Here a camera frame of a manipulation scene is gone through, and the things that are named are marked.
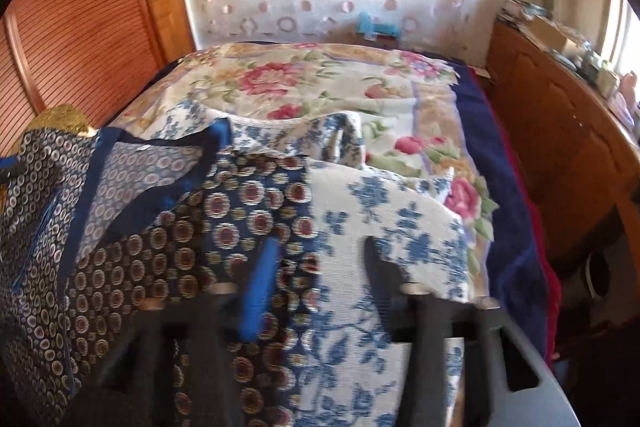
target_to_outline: wooden dresser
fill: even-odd
[[[640,148],[602,97],[521,33],[496,22],[487,95],[542,214],[554,267],[626,232],[640,273]]]

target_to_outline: floral fabric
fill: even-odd
[[[300,427],[392,426],[408,346],[391,344],[370,295],[362,245],[378,238],[387,258],[442,298],[465,301],[466,241],[459,216],[432,198],[368,172],[310,162],[321,274]],[[449,417],[462,342],[447,346]]]
[[[487,293],[484,260],[493,238],[484,178],[466,152],[441,60],[346,44],[226,44],[185,57],[115,124],[141,136],[177,103],[191,99],[259,120],[352,111],[360,115],[366,164],[428,178],[454,170],[446,205],[463,217],[471,295]]]
[[[255,120],[183,100],[160,116],[143,133],[145,139],[177,139],[197,132],[216,118],[226,118],[232,128],[234,149],[274,155],[304,154],[309,158],[371,172],[398,185],[424,192],[444,203],[453,181],[453,169],[426,179],[409,178],[365,163],[360,115],[345,111],[290,120]]]

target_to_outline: circle pattern fabric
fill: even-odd
[[[0,273],[0,324],[14,332],[2,355],[18,395],[41,425],[60,421],[74,388],[75,361],[66,353],[56,282],[96,140],[48,128],[25,133],[18,159],[27,171],[9,185],[12,197],[2,221],[3,232],[10,233],[2,252],[10,259],[5,257],[7,270]],[[35,230],[30,221],[41,225]]]
[[[230,344],[229,370],[247,424],[291,426],[306,360],[301,339],[310,328],[304,296],[317,276],[308,261],[316,255],[313,227],[297,227],[302,235],[293,230],[295,223],[311,220],[307,181],[302,158],[225,150],[201,190],[183,195],[139,234],[98,245],[82,258],[66,290],[65,326],[76,377],[85,380],[113,349],[144,298],[179,302],[214,282],[233,282],[262,238],[276,233],[283,246],[276,293],[257,342]],[[176,342],[178,426],[190,423],[191,378],[188,341]]]

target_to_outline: pile of fabric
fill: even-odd
[[[300,60],[274,62],[283,53]],[[256,242],[277,233],[276,293],[257,342],[229,346],[246,424],[393,425],[408,346],[391,344],[382,329],[364,238],[377,238],[412,280],[464,301],[485,290],[483,263],[476,259],[470,275],[468,253],[488,247],[495,208],[465,153],[459,121],[446,131],[428,122],[437,136],[421,137],[403,120],[406,110],[426,114],[421,103],[442,109],[452,99],[452,70],[415,57],[375,65],[316,47],[221,46],[188,57],[116,122],[139,137],[117,127],[91,137],[26,132],[15,158],[26,171],[9,183],[0,223],[0,325],[2,360],[37,422],[60,421],[143,299],[181,302],[233,281]],[[320,68],[316,80],[307,67]],[[358,67],[392,71],[367,80]],[[351,77],[341,97],[323,89],[339,75]],[[363,89],[359,81],[390,98],[345,103],[348,89]],[[401,98],[416,86],[420,97]],[[235,110],[202,103],[222,90]],[[302,113],[284,103],[294,95],[307,103]],[[255,96],[248,105],[245,97]],[[269,120],[274,109],[266,101],[280,104],[278,117],[296,118]],[[314,103],[322,105],[311,109]],[[247,118],[256,105],[252,116],[267,120]],[[394,136],[401,126],[408,131]],[[176,425],[187,426],[187,344],[176,346],[174,362]],[[461,371],[462,345],[452,340],[450,414]]]

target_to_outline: blanket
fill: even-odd
[[[410,52],[345,44],[227,44],[185,57],[114,124],[141,136],[187,99],[261,120],[356,112],[366,165],[410,178],[453,168],[445,204],[463,220],[474,297],[488,293],[485,261],[497,205],[466,151],[450,87],[457,81],[456,71],[445,61]],[[168,125],[184,133],[195,124],[187,120]]]
[[[464,65],[453,65],[453,86],[465,127],[466,147],[486,176],[492,197],[495,240],[487,257],[489,290],[509,311],[547,362],[554,352],[559,281],[545,258],[542,225],[518,175],[507,137]]]

